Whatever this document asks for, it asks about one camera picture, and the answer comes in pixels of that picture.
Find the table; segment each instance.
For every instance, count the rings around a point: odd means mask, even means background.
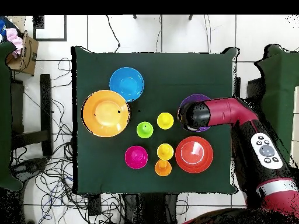
[[[237,49],[222,54],[95,54],[81,47],[72,47],[72,100],[74,122],[74,190],[91,193],[227,193],[236,191],[230,184],[230,126],[219,125],[204,132],[182,129],[176,112],[185,97],[201,93],[211,99],[232,95],[232,60]],[[140,98],[129,103],[130,122],[126,129],[112,138],[92,135],[81,120],[81,107],[93,92],[109,89],[112,73],[121,67],[137,69],[144,78]],[[157,125],[157,116],[169,112],[175,123],[169,130]],[[137,124],[148,121],[154,134],[148,139],[137,136]],[[173,157],[172,172],[160,177],[154,166],[158,161],[157,147],[169,143],[175,149],[179,142],[198,135],[211,143],[214,159],[211,166],[199,174],[183,171]],[[148,163],[139,170],[129,168],[124,153],[131,145],[143,146]]]

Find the cardboard box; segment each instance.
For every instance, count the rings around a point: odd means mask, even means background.
[[[12,23],[17,25],[20,32],[24,34],[24,37],[21,55],[17,58],[14,58],[12,54],[9,54],[6,59],[6,63],[10,67],[10,69],[14,71],[34,75],[39,42],[28,36],[27,31],[24,31],[24,16],[7,16],[7,18],[12,19]]]

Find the pink object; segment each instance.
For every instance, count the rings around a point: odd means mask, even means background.
[[[12,55],[17,58],[18,54],[21,55],[23,40],[18,36],[16,29],[6,29],[6,38],[15,45],[16,50],[12,52]]]
[[[140,169],[147,164],[147,151],[141,146],[131,146],[124,154],[124,160],[132,169]]]

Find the floor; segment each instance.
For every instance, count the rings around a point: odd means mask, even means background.
[[[204,15],[194,15],[191,21],[188,17],[189,15],[163,15],[161,37],[159,15],[137,15],[136,19],[133,19],[132,15],[109,16],[111,27],[121,44],[117,52],[207,53],[210,50],[210,53],[221,53],[227,47],[238,47],[240,54],[236,64],[237,76],[241,77],[241,97],[246,97],[246,82],[260,77],[253,62],[262,59],[266,45],[280,44],[290,51],[299,49],[298,15],[209,15],[208,18],[206,15],[207,32]],[[40,104],[40,74],[50,74],[53,79],[52,86],[70,83],[71,73],[67,70],[71,67],[71,46],[83,46],[95,53],[108,53],[117,48],[118,42],[106,16],[66,16],[66,20],[67,41],[49,41],[64,40],[64,16],[44,17],[44,29],[36,30],[36,38],[44,41],[39,41],[35,76],[23,73],[16,75],[17,79],[23,81],[26,94],[37,104]],[[33,37],[32,16],[26,17],[25,29],[29,36]],[[40,130],[40,109],[28,96],[24,95],[25,132]],[[71,85],[53,88],[52,97],[64,106],[62,121],[72,130]],[[53,118],[59,121],[60,112],[54,104],[53,111]],[[59,127],[53,121],[53,138],[57,139],[54,148],[70,140],[69,135],[57,135],[58,130]],[[27,149],[23,159],[41,156],[40,144],[29,145]],[[23,148],[18,149],[17,155],[23,151]],[[62,150],[58,150],[53,156],[53,161],[58,161],[63,156]],[[67,166],[67,171],[72,173],[71,164]],[[53,183],[47,188],[45,181]],[[55,207],[48,209],[50,202],[46,193],[58,187],[55,179],[50,176],[31,179],[25,192],[26,219],[32,219],[37,223],[44,218],[40,224],[58,224],[58,219],[65,214],[59,224],[87,224],[81,217],[81,214],[85,214],[84,210],[79,212],[73,207],[65,213],[66,207],[61,205],[59,200],[54,203]],[[183,201],[178,201],[178,223],[216,209],[245,207],[241,192],[234,195],[182,193],[179,200]],[[110,201],[104,203],[106,208]],[[49,211],[48,216],[44,216],[42,209]],[[113,214],[113,219],[118,221],[119,213],[115,211]]]

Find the black border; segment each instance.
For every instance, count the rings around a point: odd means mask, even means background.
[[[33,39],[36,41],[68,41],[67,39],[67,16],[64,16],[64,38],[36,38],[36,29],[41,29],[36,27],[33,22]]]

